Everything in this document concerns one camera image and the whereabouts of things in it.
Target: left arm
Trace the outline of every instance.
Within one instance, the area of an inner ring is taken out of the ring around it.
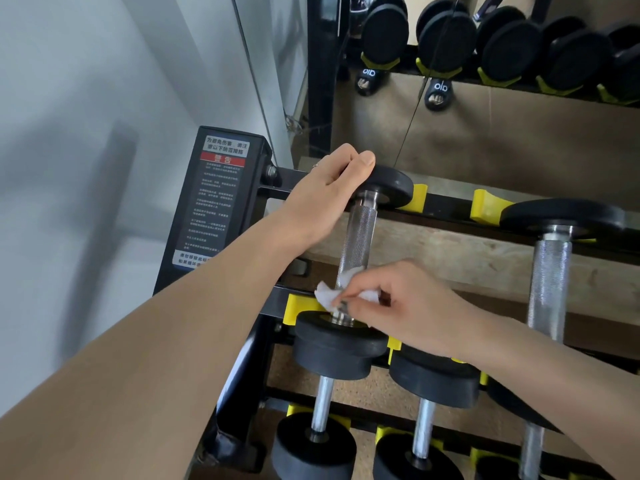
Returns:
[[[371,152],[341,146],[279,211],[135,309],[7,412],[0,478],[181,479],[278,277],[330,233],[373,163]]]

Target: person's left hand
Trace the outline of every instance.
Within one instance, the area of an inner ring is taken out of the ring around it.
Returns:
[[[300,253],[327,237],[356,189],[371,174],[376,163],[372,152],[359,153],[343,144],[325,156],[295,186],[276,211],[291,233]]]

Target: right arm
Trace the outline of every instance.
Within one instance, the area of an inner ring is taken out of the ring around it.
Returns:
[[[366,289],[389,293],[390,306],[357,298]],[[356,320],[485,371],[615,478],[637,478],[639,377],[471,305],[411,261],[357,274],[341,299]]]

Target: forearm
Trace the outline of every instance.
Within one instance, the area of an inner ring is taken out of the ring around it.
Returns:
[[[0,420],[0,477],[182,478],[300,250],[267,218],[94,340]]]
[[[470,347],[469,362],[512,390],[613,476],[635,478],[638,377],[515,320],[482,312],[477,323],[480,331]]]

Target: white tissue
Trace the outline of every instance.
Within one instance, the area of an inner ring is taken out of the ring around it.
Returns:
[[[363,270],[364,270],[364,266],[358,266],[358,267],[348,269],[347,271],[343,271],[340,274],[340,283],[346,288],[349,282],[351,281],[352,277],[354,277],[356,273],[359,273]],[[316,295],[316,300],[318,300],[318,303],[324,306],[324,308],[331,313],[334,313],[337,311],[336,307],[332,306],[331,303],[334,299],[338,297],[338,295],[340,295],[340,293],[342,293],[342,290],[331,289],[329,288],[329,286],[327,286],[327,284],[324,281],[321,281],[320,283],[318,283],[316,291],[314,292],[314,294]],[[358,297],[363,298],[367,301],[372,301],[373,303],[380,302],[378,290],[364,290],[358,295]]]

